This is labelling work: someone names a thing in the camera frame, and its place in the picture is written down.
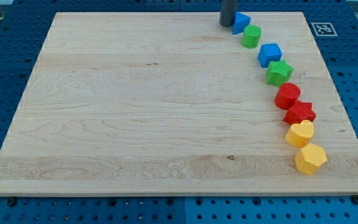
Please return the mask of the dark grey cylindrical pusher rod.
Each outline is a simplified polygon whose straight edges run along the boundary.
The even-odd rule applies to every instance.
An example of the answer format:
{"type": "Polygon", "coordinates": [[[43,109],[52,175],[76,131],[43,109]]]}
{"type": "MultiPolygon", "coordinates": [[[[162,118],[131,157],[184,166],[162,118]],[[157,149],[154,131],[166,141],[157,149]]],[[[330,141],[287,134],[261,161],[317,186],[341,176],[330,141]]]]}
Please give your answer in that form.
{"type": "Polygon", "coordinates": [[[223,27],[230,27],[234,24],[237,11],[237,0],[222,0],[219,15],[219,24],[223,27]]]}

